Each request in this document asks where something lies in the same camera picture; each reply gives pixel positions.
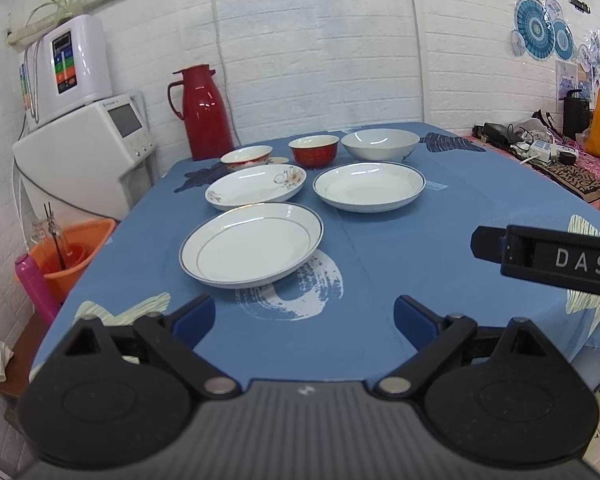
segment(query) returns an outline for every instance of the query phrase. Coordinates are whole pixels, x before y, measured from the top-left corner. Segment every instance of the dining table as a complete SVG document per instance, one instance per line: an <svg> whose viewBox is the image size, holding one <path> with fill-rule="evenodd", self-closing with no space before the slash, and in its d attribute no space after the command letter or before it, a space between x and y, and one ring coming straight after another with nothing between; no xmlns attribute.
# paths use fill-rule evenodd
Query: dining table
<svg viewBox="0 0 600 480"><path fill-rule="evenodd" d="M324 169L354 162L339 145L328 168L306 169L304 186L290 199L320 216L318 249L291 275L253 288L214 288L181 268L183 241L220 213L205 200L205 190L228 170L217 159L175 164L70 292L33 371L86 311L101 313L110 324L131 322L147 305L170 313L204 293L215 300L215 323L195 352L244 389L260 378L373 384L416 352L393 319L394 303L405 294L440 316L459 312L485 326L528 317L568 360L583 348L600 356L600 301L502 276L498 265L474 258L470 248L480 225L584 226L600 234L600 212L515 160L430 124L369 124L330 133L342 137L377 127L419 135L403 164L426 177L423 192L402 208L374 214L326 204L312 188L314 179ZM292 164L288 143L297 137L259 144Z"/></svg>

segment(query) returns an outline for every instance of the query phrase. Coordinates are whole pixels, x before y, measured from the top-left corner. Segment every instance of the metal screw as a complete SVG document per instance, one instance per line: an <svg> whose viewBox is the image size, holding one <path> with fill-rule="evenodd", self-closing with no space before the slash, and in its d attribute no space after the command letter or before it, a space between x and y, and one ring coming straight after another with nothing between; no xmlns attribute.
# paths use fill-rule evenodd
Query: metal screw
<svg viewBox="0 0 600 480"><path fill-rule="evenodd" d="M380 381L380 389L388 394L403 394L411 389L411 381L404 377L385 377Z"/></svg>
<svg viewBox="0 0 600 480"><path fill-rule="evenodd" d="M237 387L238 384L230 377L212 377L205 382L205 390L216 395L231 393Z"/></svg>

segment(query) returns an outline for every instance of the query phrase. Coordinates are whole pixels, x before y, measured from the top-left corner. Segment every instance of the text das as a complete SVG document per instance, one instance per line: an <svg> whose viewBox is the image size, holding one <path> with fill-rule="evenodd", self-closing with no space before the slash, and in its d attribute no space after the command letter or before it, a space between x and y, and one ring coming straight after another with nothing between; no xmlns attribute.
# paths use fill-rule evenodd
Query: text das
<svg viewBox="0 0 600 480"><path fill-rule="evenodd" d="M569 266L573 270L582 270L584 272L589 272L591 269L600 275L600 254L597 259L591 257L589 259L594 261L587 261L587 255L584 252L571 251L570 253L567 249L559 247L555 258L555 266L561 269Z"/></svg>

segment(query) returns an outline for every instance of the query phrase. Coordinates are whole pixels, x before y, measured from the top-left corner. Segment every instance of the black speaker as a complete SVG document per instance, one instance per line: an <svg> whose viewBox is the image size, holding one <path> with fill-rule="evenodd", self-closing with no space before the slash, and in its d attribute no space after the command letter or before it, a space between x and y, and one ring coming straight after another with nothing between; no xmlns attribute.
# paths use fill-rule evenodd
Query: black speaker
<svg viewBox="0 0 600 480"><path fill-rule="evenodd" d="M580 89L569 90L564 98L564 122L562 124L562 135L573 140L576 134L582 133L589 127L591 113L589 101L582 97L574 96Z"/></svg>

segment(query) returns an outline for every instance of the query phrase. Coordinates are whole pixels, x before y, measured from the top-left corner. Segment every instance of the screen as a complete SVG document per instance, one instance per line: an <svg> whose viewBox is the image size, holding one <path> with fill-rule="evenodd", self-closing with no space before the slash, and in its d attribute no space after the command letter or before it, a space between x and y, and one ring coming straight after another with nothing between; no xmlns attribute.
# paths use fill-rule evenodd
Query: screen
<svg viewBox="0 0 600 480"><path fill-rule="evenodd" d="M123 139L142 127L142 124L135 116L135 112L131 108L131 105L113 108L108 111L108 114L111 116L113 123L115 123L115 127L118 129Z"/></svg>
<svg viewBox="0 0 600 480"><path fill-rule="evenodd" d="M66 34L63 34L53 41L53 53L57 54L70 45L70 31L68 31Z"/></svg>

